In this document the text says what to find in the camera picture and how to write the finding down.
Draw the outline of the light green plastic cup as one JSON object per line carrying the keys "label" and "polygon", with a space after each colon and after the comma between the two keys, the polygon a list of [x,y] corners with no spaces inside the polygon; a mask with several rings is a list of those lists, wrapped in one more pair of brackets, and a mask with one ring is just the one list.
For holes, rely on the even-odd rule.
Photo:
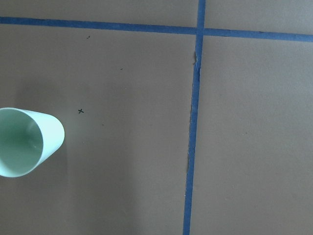
{"label": "light green plastic cup", "polygon": [[18,108],[0,110],[0,175],[24,176],[56,152],[65,130],[54,116]]}

